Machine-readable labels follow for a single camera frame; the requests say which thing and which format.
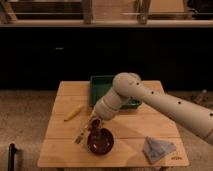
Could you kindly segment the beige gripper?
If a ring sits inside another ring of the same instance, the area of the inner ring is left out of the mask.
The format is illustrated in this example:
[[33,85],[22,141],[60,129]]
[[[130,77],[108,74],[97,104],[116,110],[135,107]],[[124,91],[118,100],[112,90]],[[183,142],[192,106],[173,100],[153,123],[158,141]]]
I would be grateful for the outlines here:
[[110,88],[107,93],[96,102],[93,108],[93,116],[104,121],[112,120],[128,100],[129,97],[124,97],[118,94],[113,88]]

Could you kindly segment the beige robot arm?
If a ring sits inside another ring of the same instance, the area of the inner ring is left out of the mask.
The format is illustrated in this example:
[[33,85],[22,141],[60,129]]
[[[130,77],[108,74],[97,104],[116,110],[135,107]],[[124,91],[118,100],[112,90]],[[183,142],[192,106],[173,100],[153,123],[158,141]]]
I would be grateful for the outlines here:
[[96,117],[113,119],[130,98],[141,101],[213,145],[213,110],[145,86],[139,75],[122,72],[94,105]]

